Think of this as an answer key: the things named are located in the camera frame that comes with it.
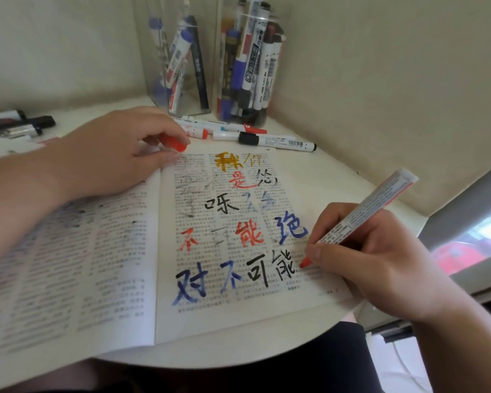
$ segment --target forearm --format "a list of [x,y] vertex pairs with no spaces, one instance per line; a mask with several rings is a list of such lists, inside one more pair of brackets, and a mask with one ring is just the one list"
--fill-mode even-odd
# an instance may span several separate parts
[[438,320],[414,323],[434,392],[491,392],[491,316],[463,291]]
[[0,257],[63,202],[43,152],[0,159]]

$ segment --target desk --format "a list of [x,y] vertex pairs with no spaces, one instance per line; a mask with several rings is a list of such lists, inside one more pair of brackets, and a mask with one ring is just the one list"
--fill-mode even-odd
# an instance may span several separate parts
[[[47,132],[50,136],[62,136],[112,110],[141,105],[152,106],[153,103],[148,97],[142,97],[73,111],[52,111],[57,126]],[[272,119],[268,119],[265,128],[272,134],[295,135]],[[202,140],[192,138],[191,142],[192,147],[203,146]],[[360,202],[375,187],[320,148],[314,153],[278,150],[277,159],[278,164],[298,183],[295,190],[305,199],[306,209],[316,215],[329,202]],[[399,201],[391,204],[389,209],[416,235],[427,220]],[[249,363],[286,352],[312,340],[341,320],[360,300],[353,298],[341,304],[318,306],[153,347],[119,350],[99,358],[174,368]]]

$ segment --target open book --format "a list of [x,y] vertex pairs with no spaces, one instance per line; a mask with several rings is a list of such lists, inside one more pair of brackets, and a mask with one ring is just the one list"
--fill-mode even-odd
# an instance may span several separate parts
[[240,149],[183,154],[125,193],[66,204],[1,259],[0,388],[350,298],[338,276],[298,268],[314,220],[276,153]]

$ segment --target white cable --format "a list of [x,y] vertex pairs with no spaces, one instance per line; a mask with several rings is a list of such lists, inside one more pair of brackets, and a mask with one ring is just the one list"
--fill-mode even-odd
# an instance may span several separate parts
[[426,378],[423,376],[413,375],[412,372],[410,371],[409,367],[406,365],[406,363],[402,359],[402,356],[400,356],[399,348],[398,348],[398,346],[396,346],[396,342],[393,342],[393,348],[395,349],[396,355],[399,358],[400,364],[402,364],[402,366],[405,368],[406,372],[401,373],[401,372],[395,372],[395,371],[386,371],[386,372],[383,372],[382,374],[393,374],[393,375],[396,374],[396,375],[403,375],[403,376],[409,377],[412,379],[412,381],[414,383],[416,383],[418,385],[418,387],[420,389],[422,389],[428,393],[432,393],[433,391],[431,389],[427,389],[421,383],[419,383],[419,380],[429,383],[429,378]]

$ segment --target red chinese character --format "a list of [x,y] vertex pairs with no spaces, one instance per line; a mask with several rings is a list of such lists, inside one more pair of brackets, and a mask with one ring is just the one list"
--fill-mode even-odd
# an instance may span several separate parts
[[256,223],[253,223],[251,219],[249,219],[249,222],[245,222],[244,225],[242,226],[242,222],[238,222],[238,226],[236,227],[235,234],[240,235],[240,240],[242,241],[242,245],[245,247],[247,241],[251,243],[251,246],[254,246],[255,243],[263,243],[264,239],[260,239],[259,237],[262,234],[261,231],[259,231],[257,234],[255,234],[256,230]]
[[187,249],[187,252],[191,251],[191,244],[197,244],[197,241],[191,237],[191,234],[193,233],[193,228],[190,227],[186,231],[183,231],[182,234],[187,234],[187,237],[184,238],[184,243],[180,246],[178,249],[179,251],[182,251],[184,247]]
[[233,183],[233,188],[237,187],[238,189],[250,189],[252,187],[256,187],[256,184],[251,186],[242,186],[246,182],[246,178],[242,171],[233,172],[233,179],[229,181],[229,183]]

